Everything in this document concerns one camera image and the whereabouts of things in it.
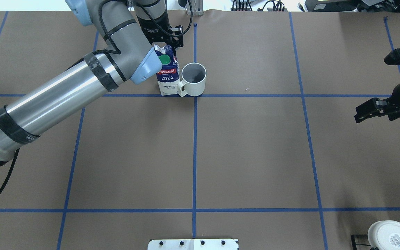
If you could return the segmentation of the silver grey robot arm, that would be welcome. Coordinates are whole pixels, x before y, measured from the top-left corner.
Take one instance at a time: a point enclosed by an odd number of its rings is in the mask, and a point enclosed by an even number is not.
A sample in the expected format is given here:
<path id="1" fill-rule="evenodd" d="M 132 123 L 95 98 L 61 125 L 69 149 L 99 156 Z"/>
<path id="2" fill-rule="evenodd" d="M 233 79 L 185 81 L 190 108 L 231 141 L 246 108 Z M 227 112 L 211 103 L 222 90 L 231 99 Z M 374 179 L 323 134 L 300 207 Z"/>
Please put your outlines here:
<path id="1" fill-rule="evenodd" d="M 182 37 L 163 0 L 67 0 L 79 22 L 95 25 L 107 48 L 89 52 L 59 76 L 0 109 L 0 166 L 17 150 L 84 106 L 131 80 L 159 73 L 152 43 Z"/>

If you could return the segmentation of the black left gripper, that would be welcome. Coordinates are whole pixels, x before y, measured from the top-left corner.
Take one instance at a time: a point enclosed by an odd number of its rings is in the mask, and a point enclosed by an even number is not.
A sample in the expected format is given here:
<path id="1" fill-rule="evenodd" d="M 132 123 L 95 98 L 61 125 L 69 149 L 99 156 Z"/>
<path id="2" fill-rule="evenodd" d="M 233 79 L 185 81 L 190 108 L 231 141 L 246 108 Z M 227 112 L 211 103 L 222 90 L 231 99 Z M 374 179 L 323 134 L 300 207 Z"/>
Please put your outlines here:
<path id="1" fill-rule="evenodd" d="M 150 44 L 172 44 L 173 52 L 184 47 L 184 28 L 170 25 L 165 0 L 137 0 L 135 14 Z"/>

